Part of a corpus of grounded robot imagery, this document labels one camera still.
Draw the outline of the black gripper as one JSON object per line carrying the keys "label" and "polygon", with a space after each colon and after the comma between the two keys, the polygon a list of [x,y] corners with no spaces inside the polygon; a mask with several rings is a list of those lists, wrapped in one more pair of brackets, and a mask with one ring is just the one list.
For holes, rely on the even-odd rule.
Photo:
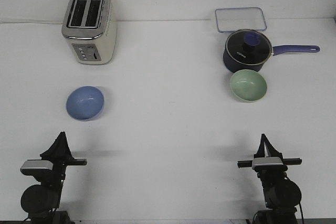
{"label": "black gripper", "polygon": [[[60,154],[60,145],[62,143],[63,154]],[[50,161],[53,164],[51,172],[46,173],[44,181],[46,182],[62,182],[66,178],[66,168],[68,166],[85,166],[87,160],[85,158],[76,159],[72,156],[66,133],[60,133],[50,148],[40,154],[44,161]]]}
{"label": "black gripper", "polygon": [[251,168],[256,173],[263,171],[276,171],[284,173],[288,170],[288,166],[301,165],[301,158],[281,158],[281,153],[277,151],[267,136],[263,133],[260,138],[260,145],[256,153],[256,157],[252,160],[238,161],[238,168]]}

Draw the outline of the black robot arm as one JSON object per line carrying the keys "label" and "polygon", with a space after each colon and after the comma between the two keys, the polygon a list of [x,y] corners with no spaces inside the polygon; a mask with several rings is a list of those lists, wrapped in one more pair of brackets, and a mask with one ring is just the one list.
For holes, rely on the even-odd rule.
{"label": "black robot arm", "polygon": [[254,158],[238,161],[238,168],[251,168],[261,181],[266,210],[257,211],[252,223],[297,223],[296,207],[302,208],[302,193],[287,176],[288,167],[301,165],[300,158],[284,158],[265,134],[261,135]]}
{"label": "black robot arm", "polygon": [[59,210],[62,188],[68,166],[85,166],[87,160],[72,156],[65,132],[60,132],[40,159],[28,159],[20,168],[25,176],[34,177],[38,184],[29,186],[20,204],[30,223],[74,223],[66,210]]}

